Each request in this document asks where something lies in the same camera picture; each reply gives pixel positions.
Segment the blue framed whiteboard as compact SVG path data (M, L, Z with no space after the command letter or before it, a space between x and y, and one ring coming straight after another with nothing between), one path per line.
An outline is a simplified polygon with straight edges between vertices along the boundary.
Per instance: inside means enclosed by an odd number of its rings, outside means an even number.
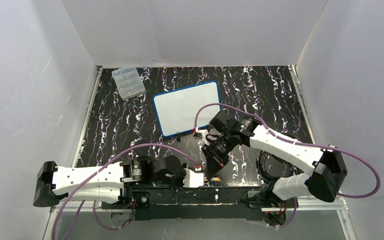
M152 102L162 136L171 137L192 131L198 110L221 99L214 80L156 94Z

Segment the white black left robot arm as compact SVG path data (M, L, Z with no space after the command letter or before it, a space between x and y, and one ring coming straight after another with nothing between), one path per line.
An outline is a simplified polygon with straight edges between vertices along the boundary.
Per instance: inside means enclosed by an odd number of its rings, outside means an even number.
M33 206L54 207L72 194L73 201L127 204L135 185L181 187L188 164L174 155L156 160L149 156L100 166L70 168L46 161L38 171Z

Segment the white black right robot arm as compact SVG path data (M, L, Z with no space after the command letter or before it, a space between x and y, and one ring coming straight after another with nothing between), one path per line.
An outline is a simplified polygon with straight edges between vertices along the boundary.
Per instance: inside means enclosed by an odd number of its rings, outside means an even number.
M266 195L285 201L294 197L314 196L332 203L348 174L343 156L333 146L315 146L266 128L253 117L238 121L219 111L209 122L220 135L201 147L206 159L206 176L211 179L229 163L229 154L237 146L267 152L302 171L280 177L269 184Z

